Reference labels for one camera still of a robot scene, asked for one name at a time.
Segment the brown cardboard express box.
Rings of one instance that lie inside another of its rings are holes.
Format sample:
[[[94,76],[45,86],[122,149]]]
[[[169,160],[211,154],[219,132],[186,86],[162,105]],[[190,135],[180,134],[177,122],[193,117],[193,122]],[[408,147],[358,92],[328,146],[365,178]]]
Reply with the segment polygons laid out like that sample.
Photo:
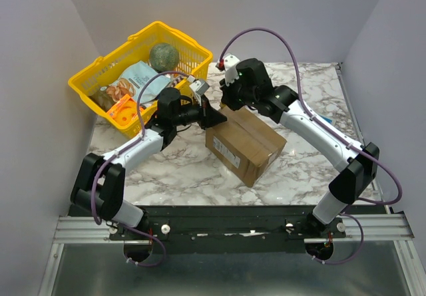
[[[206,131],[206,147],[251,188],[282,153],[287,140],[245,108],[220,112],[227,121]]]

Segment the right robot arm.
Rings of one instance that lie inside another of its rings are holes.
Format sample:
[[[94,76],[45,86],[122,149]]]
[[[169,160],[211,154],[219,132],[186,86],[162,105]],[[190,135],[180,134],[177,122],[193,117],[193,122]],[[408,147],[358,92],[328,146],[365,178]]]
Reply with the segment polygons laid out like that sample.
[[[302,106],[297,92],[286,85],[273,86],[264,63],[256,58],[239,60],[227,55],[218,67],[225,72],[220,81],[222,104],[231,110],[244,106],[289,128],[323,154],[338,175],[329,184],[327,194],[306,221],[308,233],[321,237],[330,223],[347,206],[356,201],[377,173],[379,148],[373,143],[363,146]]]

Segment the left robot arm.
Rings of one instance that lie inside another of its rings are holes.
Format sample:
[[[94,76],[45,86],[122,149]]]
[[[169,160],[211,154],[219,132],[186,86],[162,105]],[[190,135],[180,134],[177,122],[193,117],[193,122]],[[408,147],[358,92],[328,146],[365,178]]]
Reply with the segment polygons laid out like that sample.
[[[143,132],[102,156],[87,154],[71,192],[71,203],[92,212],[97,222],[122,223],[131,238],[143,238],[148,229],[144,210],[124,200],[126,173],[170,145],[178,126],[197,123],[206,130],[227,121],[205,96],[201,96],[201,103],[182,104],[188,99],[176,88],[164,89]]]

